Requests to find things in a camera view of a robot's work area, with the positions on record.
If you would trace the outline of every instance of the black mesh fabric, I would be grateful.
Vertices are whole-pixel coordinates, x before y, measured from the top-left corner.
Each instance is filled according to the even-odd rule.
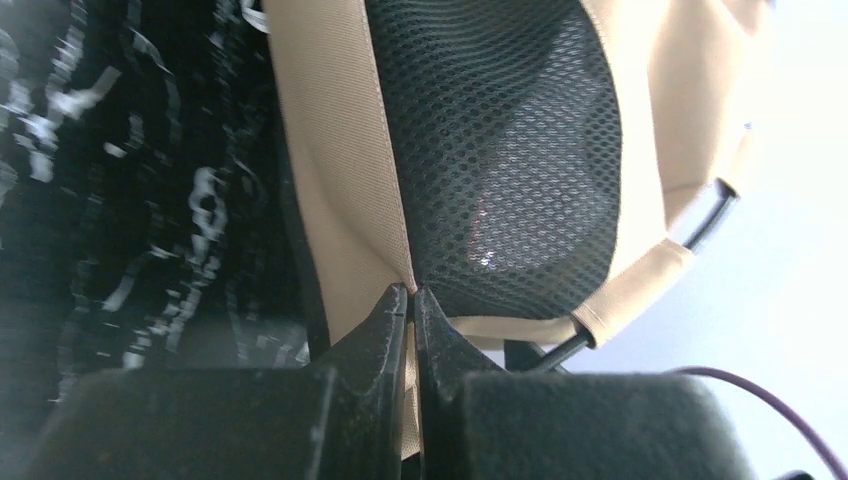
[[[367,0],[413,268],[449,316],[563,316],[606,279],[612,76],[578,0]]]

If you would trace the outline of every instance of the black marble surface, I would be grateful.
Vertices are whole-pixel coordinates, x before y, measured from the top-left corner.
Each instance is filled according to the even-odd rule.
[[[245,7],[0,0],[0,478],[87,372],[306,361]]]

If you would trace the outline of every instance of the white wall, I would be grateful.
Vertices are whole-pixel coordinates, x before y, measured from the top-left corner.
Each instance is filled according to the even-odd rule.
[[[848,461],[848,2],[778,4],[776,75],[763,86],[774,111],[758,125],[768,141],[758,183],[679,285],[567,366],[730,370],[789,403]],[[733,387],[715,391],[761,478],[795,468],[830,478],[764,403]]]

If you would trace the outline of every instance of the beige fabric with black mesh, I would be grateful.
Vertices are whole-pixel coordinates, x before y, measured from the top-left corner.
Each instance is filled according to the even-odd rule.
[[[534,4],[545,4],[553,13]],[[756,120],[758,85],[766,81],[770,6],[765,1],[286,0],[266,2],[265,8],[297,196],[331,342],[362,321],[389,284],[402,282],[413,293],[419,284],[432,284],[453,325],[465,335],[553,344],[574,335],[578,322],[591,333],[594,346],[600,346],[691,264],[692,253],[667,237],[686,205],[716,178],[737,193],[743,191],[758,156],[754,131],[746,125]],[[443,11],[435,15],[438,8]],[[480,15],[475,8],[488,10]],[[418,23],[404,23],[404,15],[418,15]],[[458,18],[448,25],[453,33],[444,28],[426,31],[427,22],[451,15]],[[558,19],[570,23],[559,28]],[[411,27],[419,24],[424,30]],[[462,28],[470,32],[467,37]],[[534,38],[537,30],[546,39]],[[434,40],[433,32],[455,35]],[[513,39],[502,49],[504,65],[511,70],[493,73],[477,65],[492,55],[480,47],[481,42],[513,34],[520,41]],[[536,58],[532,51],[528,55],[510,50],[525,40],[530,47],[547,42],[543,45],[549,48],[538,55],[538,62],[522,63],[524,57]],[[437,50],[450,42],[458,46],[440,55],[416,50],[418,44],[435,45],[426,48]],[[480,58],[467,55],[474,48],[483,52]],[[583,55],[592,55],[591,48],[601,53],[606,66],[582,60]],[[427,61],[434,64],[427,66]],[[408,71],[392,70],[401,68]],[[574,81],[558,77],[575,68],[588,73]],[[511,81],[510,75],[524,75],[530,81],[503,83]],[[603,85],[593,90],[592,82],[602,83],[610,76],[614,95],[604,94]],[[475,89],[489,97],[477,102]],[[584,98],[589,95],[584,92],[606,97]],[[557,100],[557,95],[568,98]],[[546,103],[549,98],[556,101]],[[493,103],[491,110],[478,112]],[[596,105],[606,110],[597,113],[601,110]],[[405,115],[416,121],[426,117],[430,123],[419,125]],[[494,130],[487,121],[496,124]],[[580,122],[589,125],[588,130],[572,126]],[[598,132],[597,125],[614,128]],[[531,138],[540,128],[554,130]],[[587,138],[580,136],[581,131]],[[462,135],[468,136],[469,144],[476,143],[463,147],[460,140],[457,148],[443,148],[449,140],[456,144]],[[563,140],[568,135],[573,138]],[[584,150],[590,155],[593,141],[603,142],[599,151],[604,156],[589,164],[580,155]],[[421,155],[435,155],[436,160],[422,161]],[[563,180],[556,176],[560,161],[572,162]],[[581,170],[597,170],[608,161],[614,162],[610,163],[614,174]],[[530,175],[522,174],[522,168],[529,168]],[[440,170],[453,176],[442,178]],[[498,172],[511,180],[498,183],[492,178]],[[462,181],[478,190],[456,186],[457,178],[472,174],[484,177],[482,186],[473,178]],[[553,187],[545,186],[551,175]],[[586,175],[607,175],[604,182],[611,183],[595,188],[594,180],[580,180]],[[579,212],[569,213],[583,208],[581,202],[586,200],[583,190],[561,191],[573,178],[580,189],[607,195],[605,209],[592,210],[596,213],[591,221]],[[533,191],[537,180],[544,192]],[[498,189],[509,190],[516,182],[525,184],[499,196]],[[444,194],[433,193],[433,185],[442,185]],[[454,194],[460,195],[456,197],[460,207],[442,209]],[[462,202],[467,201],[478,203],[472,218],[463,217]],[[537,208],[540,202],[548,202],[543,205],[548,210]],[[586,205],[595,208],[591,202]],[[513,206],[527,210],[512,215]],[[551,210],[555,215],[551,221],[565,219],[567,226],[574,225],[573,231],[584,232],[580,235],[585,237],[573,234],[572,243],[585,245],[566,245],[563,248],[572,248],[568,255],[543,265],[554,258],[552,247],[565,245],[559,237],[572,238],[570,227],[554,223],[547,229],[525,228],[522,222],[543,218],[540,215]],[[494,225],[498,215],[509,220]],[[611,215],[612,223],[603,215]],[[439,222],[448,217],[451,225],[467,220],[468,231],[445,230]],[[605,231],[600,227],[604,222],[611,229],[597,241],[592,235]],[[601,244],[608,244],[608,249],[596,248]],[[446,249],[441,256],[439,248]],[[542,253],[534,255],[534,248]],[[504,251],[518,253],[510,257]],[[522,251],[529,255],[522,256]],[[582,261],[583,251],[592,255],[592,265],[571,268]],[[450,262],[469,273],[453,270]],[[552,269],[554,263],[562,270]],[[489,283],[475,290],[476,278]],[[533,283],[534,278],[540,283]],[[503,279],[519,282],[506,292],[542,292],[538,305],[532,303],[535,300],[500,295],[504,302],[499,306],[501,298],[486,298],[487,289],[499,292],[497,282]],[[577,279],[569,282],[583,290],[559,296],[571,283],[561,286],[557,279]],[[548,299],[553,299],[550,305],[542,305]],[[530,308],[522,310],[525,305]],[[557,306],[567,309],[551,313]],[[418,448],[412,349],[406,372],[404,456]]]

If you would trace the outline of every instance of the mesh panel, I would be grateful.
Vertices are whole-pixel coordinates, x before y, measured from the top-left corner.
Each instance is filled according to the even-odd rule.
[[[449,316],[554,318],[606,279],[621,126],[577,0],[368,0],[417,280]]]

